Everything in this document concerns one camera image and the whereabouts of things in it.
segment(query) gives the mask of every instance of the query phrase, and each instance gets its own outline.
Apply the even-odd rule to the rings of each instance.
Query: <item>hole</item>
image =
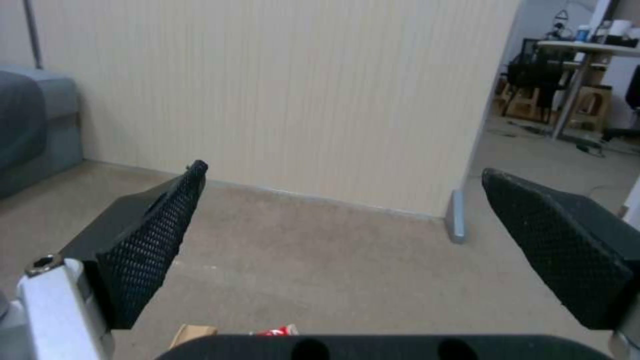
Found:
[[[315,339],[304,339],[293,347],[291,360],[329,360],[329,349]]]
[[[446,339],[438,346],[438,358],[440,360],[477,360],[478,356],[464,341]]]
[[[37,259],[33,262],[34,268],[43,268],[53,262],[53,256],[45,256],[44,258]]]

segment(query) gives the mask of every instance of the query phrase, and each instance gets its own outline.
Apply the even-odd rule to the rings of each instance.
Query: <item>table leg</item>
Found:
[[[589,66],[591,66],[591,61],[593,59],[592,54],[585,54],[584,61],[576,70],[575,75],[573,77],[573,81],[569,87],[569,94],[566,96],[566,101],[563,104],[562,112],[560,116],[558,116],[558,120],[556,121],[556,125],[554,126],[554,132],[551,135],[551,139],[555,140],[562,134],[562,130],[566,126],[566,123],[569,121],[569,117],[573,111],[573,107],[575,106],[575,101],[578,98],[578,94],[580,93],[580,89],[584,84],[584,78],[589,70]]]

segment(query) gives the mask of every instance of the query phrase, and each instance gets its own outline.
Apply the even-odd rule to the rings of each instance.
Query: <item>black gripper pad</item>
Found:
[[[117,199],[60,254],[84,263],[111,329],[130,329],[164,281],[205,185],[207,164]]]
[[[487,168],[495,214],[556,297],[589,329],[615,329],[638,291],[640,233],[595,201]]]

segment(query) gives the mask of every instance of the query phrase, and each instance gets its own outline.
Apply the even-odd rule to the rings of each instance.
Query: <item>carpet floor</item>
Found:
[[[528,266],[478,176],[497,167],[615,210],[639,158],[519,135],[483,135],[464,245],[439,219],[209,181],[164,286],[133,330],[114,332],[115,359],[161,354],[183,323],[241,334],[286,323],[325,334],[554,334],[606,351],[609,334],[577,323]],[[0,290],[15,296],[28,261],[62,248],[118,196],[170,177],[85,161],[0,200]]]

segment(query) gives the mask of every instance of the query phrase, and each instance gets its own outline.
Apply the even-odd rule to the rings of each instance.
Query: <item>desk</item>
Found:
[[[632,47],[591,44],[586,42],[569,42],[569,41],[541,41],[538,42],[539,47],[548,47],[551,49],[566,49],[584,53],[584,60],[577,67],[573,81],[569,86],[568,95],[562,107],[562,112],[558,116],[558,120],[551,134],[552,139],[557,139],[562,135],[562,131],[569,121],[575,101],[578,98],[580,88],[584,85],[584,75],[592,65],[594,54],[608,54],[615,56],[640,57],[640,50]]]

